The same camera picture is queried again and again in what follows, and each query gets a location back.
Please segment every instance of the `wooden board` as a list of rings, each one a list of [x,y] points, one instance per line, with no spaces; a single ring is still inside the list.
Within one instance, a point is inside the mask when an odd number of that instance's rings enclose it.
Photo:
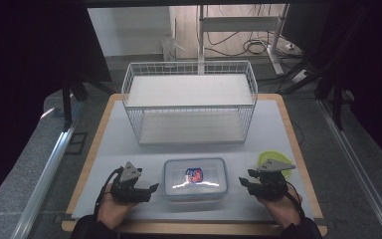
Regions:
[[[96,158],[98,146],[101,142],[104,129],[107,125],[110,112],[113,108],[115,101],[120,101],[120,94],[113,95],[107,104],[106,110],[103,113],[100,125],[97,129],[95,139],[93,141],[91,150],[89,152],[88,158],[85,162],[82,174],[79,178],[76,189],[73,193],[72,200],[70,201],[69,207],[67,209],[67,214],[72,214],[79,197],[83,191],[83,188],[88,179],[89,173],[92,169],[94,160]],[[299,146],[297,144],[296,137],[294,135],[288,114],[285,107],[285,103],[281,96],[275,94],[259,95],[259,101],[262,100],[274,100],[278,103],[282,120],[286,128],[286,133],[288,135],[289,143],[296,161],[296,165],[299,169],[302,182],[306,189],[307,199],[311,205],[312,213],[314,219],[323,219],[318,201],[315,196],[311,181],[309,179],[308,172],[305,167],[305,163],[302,158]],[[72,231],[75,227],[75,221],[63,221],[62,227],[66,231]],[[324,225],[319,225],[319,229],[322,235],[325,235],[327,228]],[[131,232],[131,233],[170,233],[170,234],[226,234],[226,235],[279,235],[280,229],[277,225],[270,224],[256,224],[256,223],[176,223],[176,222],[125,222],[119,227],[121,232]]]

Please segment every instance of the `forearm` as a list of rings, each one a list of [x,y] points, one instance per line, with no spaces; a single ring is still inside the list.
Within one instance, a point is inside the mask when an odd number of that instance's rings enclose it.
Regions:
[[[317,225],[309,218],[304,218],[298,225],[291,224],[283,232],[283,239],[321,239]]]
[[[71,239],[115,239],[117,234],[92,215],[81,218],[74,228]]]

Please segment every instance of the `yellow plate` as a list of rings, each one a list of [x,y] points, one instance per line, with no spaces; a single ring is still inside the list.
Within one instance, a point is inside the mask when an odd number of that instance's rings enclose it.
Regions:
[[[293,164],[292,160],[287,158],[281,152],[269,150],[269,151],[264,151],[264,152],[260,153],[260,155],[259,155],[259,163],[257,164],[257,166],[262,165],[268,159],[274,159],[274,160],[277,160],[277,161]],[[290,175],[291,175],[291,169],[283,170],[282,174],[284,175],[285,178],[289,178]]]

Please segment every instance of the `wire basket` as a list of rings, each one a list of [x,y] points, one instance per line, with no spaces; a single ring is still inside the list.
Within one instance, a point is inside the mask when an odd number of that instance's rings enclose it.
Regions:
[[[131,63],[121,92],[140,144],[245,142],[257,102],[246,61]]]

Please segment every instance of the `transparent container lid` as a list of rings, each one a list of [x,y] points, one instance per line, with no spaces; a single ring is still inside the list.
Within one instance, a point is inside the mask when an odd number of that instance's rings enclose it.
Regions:
[[[171,200],[218,199],[229,188],[225,161],[220,157],[171,159],[163,171],[164,194]]]

